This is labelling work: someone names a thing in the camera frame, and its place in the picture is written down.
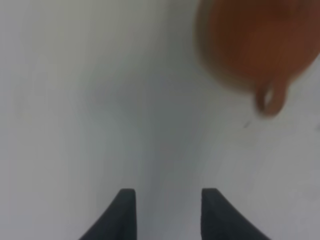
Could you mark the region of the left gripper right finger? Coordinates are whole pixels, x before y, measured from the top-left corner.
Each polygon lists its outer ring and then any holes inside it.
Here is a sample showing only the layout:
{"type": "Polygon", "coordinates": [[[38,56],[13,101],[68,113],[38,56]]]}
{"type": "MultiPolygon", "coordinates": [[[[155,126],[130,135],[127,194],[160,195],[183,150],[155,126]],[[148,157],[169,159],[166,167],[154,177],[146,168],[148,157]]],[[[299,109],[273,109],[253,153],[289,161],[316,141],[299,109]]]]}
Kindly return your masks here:
{"type": "Polygon", "coordinates": [[[203,240],[268,240],[216,188],[201,191],[203,240]]]}

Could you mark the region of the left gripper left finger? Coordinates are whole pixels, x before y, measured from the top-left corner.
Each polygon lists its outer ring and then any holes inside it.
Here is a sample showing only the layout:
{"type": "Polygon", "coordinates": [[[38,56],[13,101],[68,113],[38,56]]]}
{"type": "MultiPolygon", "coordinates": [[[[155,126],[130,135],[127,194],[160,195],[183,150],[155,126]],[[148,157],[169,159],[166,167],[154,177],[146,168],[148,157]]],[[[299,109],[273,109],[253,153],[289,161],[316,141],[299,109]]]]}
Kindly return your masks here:
{"type": "Polygon", "coordinates": [[[80,240],[137,240],[136,191],[121,189],[80,240]]]}

